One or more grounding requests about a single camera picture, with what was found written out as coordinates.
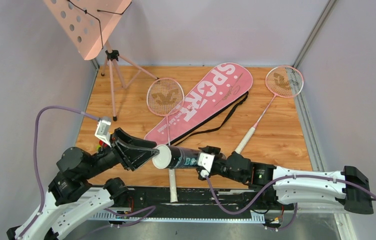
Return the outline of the black shuttlecock tube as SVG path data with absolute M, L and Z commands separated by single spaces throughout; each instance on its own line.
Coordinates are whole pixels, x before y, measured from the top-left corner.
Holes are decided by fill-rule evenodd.
M 171 162 L 167 169 L 190 169 L 198 168 L 198 157 L 202 152 L 199 149 L 190 149 L 178 146 L 168 146 L 171 150 Z M 216 156 L 215 158 L 226 159 L 225 154 Z

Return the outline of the pink racket cover bag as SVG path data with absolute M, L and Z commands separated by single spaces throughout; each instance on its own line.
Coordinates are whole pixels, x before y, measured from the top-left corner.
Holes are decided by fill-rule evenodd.
M 252 85 L 249 70 L 236 63 L 221 63 L 185 95 L 180 110 L 161 120 L 144 139 L 159 145 L 179 145 L 186 138 L 201 134 L 201 126 L 229 110 L 223 120 L 226 123 L 246 101 Z

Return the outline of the translucent tube lid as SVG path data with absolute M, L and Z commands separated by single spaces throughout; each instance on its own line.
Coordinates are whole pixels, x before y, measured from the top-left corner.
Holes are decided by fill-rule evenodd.
M 153 165 L 157 169 L 166 169 L 171 162 L 171 150 L 167 145 L 161 144 L 155 147 L 159 153 L 152 157 Z

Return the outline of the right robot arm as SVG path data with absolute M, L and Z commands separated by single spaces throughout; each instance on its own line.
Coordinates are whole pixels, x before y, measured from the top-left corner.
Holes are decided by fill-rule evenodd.
M 376 195 L 370 191 L 369 179 L 356 167 L 341 171 L 304 171 L 253 162 L 232 152 L 229 157 L 220 148 L 201 147 L 198 160 L 199 179 L 221 176 L 241 183 L 257 192 L 252 199 L 273 209 L 277 205 L 319 203 L 342 205 L 350 213 L 371 215 Z

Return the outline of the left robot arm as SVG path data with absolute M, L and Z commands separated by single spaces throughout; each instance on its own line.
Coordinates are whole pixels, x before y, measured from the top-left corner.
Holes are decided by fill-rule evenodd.
M 60 240 L 92 214 L 116 205 L 124 206 L 129 200 L 128 188 L 121 178 L 111 178 L 86 203 L 64 214 L 64 210 L 88 191 L 89 179 L 121 164 L 125 170 L 135 171 L 159 151 L 157 143 L 133 137 L 121 128 L 107 134 L 94 154 L 79 147 L 64 151 L 57 162 L 58 173 L 42 194 L 37 210 L 21 226 L 8 229 L 10 240 Z

